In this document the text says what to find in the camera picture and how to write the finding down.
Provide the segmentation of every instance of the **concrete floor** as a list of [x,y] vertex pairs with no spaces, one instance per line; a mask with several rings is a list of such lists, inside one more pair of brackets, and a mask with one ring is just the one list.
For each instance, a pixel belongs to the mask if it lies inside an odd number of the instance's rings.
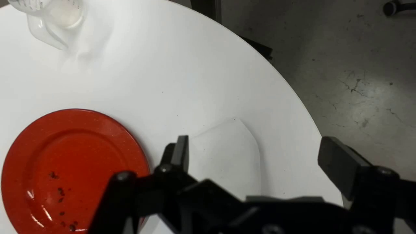
[[323,135],[416,181],[416,13],[385,1],[223,0],[223,23],[275,49]]

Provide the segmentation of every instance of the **glass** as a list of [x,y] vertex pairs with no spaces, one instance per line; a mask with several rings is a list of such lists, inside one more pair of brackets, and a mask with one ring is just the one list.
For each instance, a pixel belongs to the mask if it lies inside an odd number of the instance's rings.
[[262,195],[262,155],[258,140],[240,118],[190,136],[190,174],[210,178],[245,200]]
[[83,0],[10,0],[28,14],[31,32],[57,48],[66,48],[83,21]]

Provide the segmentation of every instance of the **white table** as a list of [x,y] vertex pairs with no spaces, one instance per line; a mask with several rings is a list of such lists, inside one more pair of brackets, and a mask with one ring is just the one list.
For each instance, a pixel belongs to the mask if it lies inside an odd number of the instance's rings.
[[[2,162],[24,127],[63,108],[90,108],[122,121],[154,165],[172,135],[237,117],[261,145],[265,195],[320,195],[343,204],[318,165],[322,135],[310,113],[241,38],[170,1],[89,4],[92,15],[107,21],[101,26],[86,17],[72,52],[34,39],[25,14],[0,9]],[[2,203],[0,233],[12,230]]]

